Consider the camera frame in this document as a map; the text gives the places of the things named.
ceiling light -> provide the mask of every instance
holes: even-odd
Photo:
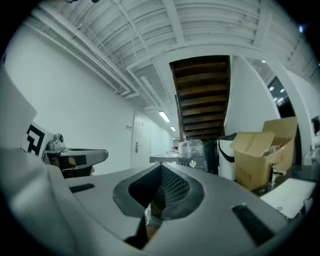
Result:
[[[170,122],[169,118],[166,116],[164,111],[159,111],[160,116],[162,116],[162,118],[164,119],[164,121],[166,121],[167,123]]]

open cardboard box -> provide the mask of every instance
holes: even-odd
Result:
[[[262,132],[239,132],[230,147],[234,150],[235,175],[239,184],[254,190],[269,182],[270,169],[285,172],[293,164],[297,118],[265,121]],[[281,145],[276,152],[263,156],[270,146]]]

wooden staircase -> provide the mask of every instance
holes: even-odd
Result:
[[[230,91],[230,57],[202,56],[170,63],[176,89],[180,140],[224,135]]]

plastic container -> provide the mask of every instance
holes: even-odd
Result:
[[[236,180],[236,164],[235,164],[235,152],[230,147],[230,144],[234,141],[236,133],[224,137],[220,137],[217,140],[217,151],[219,156],[218,175],[228,180]]]

